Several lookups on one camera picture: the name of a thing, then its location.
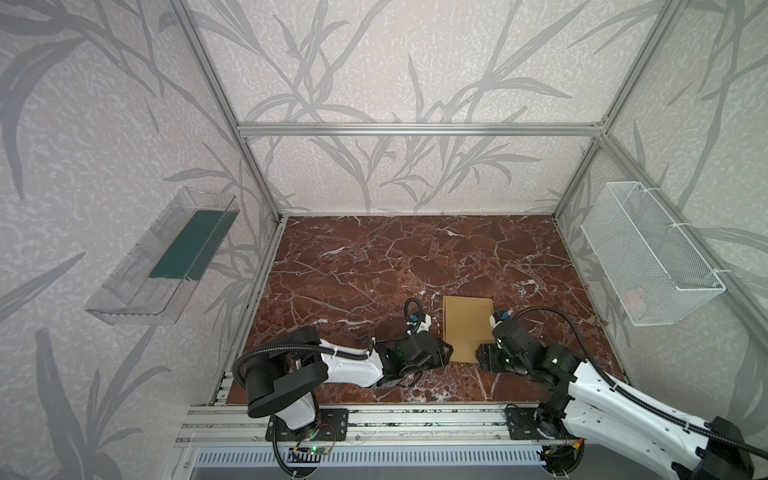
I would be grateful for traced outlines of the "brown cardboard box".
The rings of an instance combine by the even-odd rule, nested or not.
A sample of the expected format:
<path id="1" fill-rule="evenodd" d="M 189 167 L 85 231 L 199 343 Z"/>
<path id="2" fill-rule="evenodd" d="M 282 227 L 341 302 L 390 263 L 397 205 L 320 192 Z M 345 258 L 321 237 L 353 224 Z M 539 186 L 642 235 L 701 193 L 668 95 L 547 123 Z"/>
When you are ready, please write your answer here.
<path id="1" fill-rule="evenodd" d="M 492 344 L 493 301 L 480 297 L 443 297 L 443 341 L 453 347 L 452 363 L 477 363 L 476 350 Z"/>

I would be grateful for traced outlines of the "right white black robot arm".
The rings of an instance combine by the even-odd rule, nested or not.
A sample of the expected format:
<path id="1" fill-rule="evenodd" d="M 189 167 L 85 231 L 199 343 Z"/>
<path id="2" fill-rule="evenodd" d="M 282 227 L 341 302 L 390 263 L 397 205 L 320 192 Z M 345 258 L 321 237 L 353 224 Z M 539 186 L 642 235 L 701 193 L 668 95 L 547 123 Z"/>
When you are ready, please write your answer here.
<path id="1" fill-rule="evenodd" d="M 752 479 L 754 458 L 767 456 L 732 422 L 686 414 L 609 375 L 586 347 L 545 346 L 504 311 L 489 323 L 493 340 L 475 353 L 481 369 L 515 373 L 547 390 L 533 409 L 507 408 L 512 437 L 594 442 L 666 479 Z"/>

